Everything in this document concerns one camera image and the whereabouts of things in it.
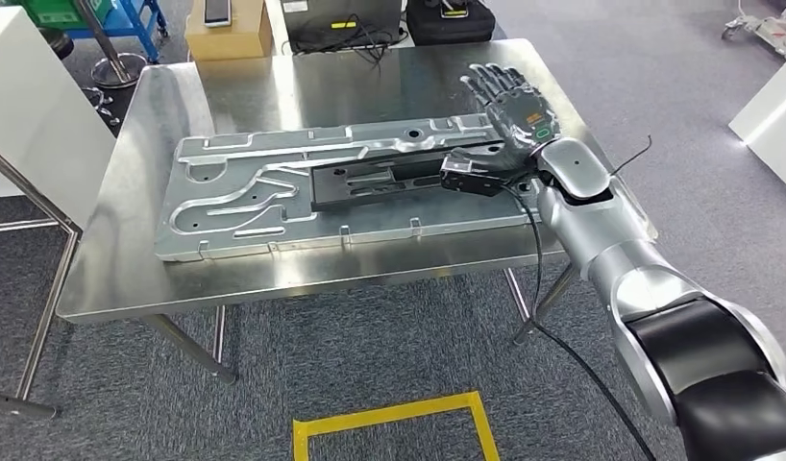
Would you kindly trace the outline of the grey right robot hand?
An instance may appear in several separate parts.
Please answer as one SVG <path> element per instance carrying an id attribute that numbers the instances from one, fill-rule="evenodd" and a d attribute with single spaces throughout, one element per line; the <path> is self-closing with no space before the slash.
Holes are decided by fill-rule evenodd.
<path id="1" fill-rule="evenodd" d="M 530 172 L 543 147 L 561 136 L 558 117 L 540 89 L 518 69 L 472 63 L 460 80 L 475 97 L 503 142 L 497 152 L 462 155 L 476 172 Z"/>

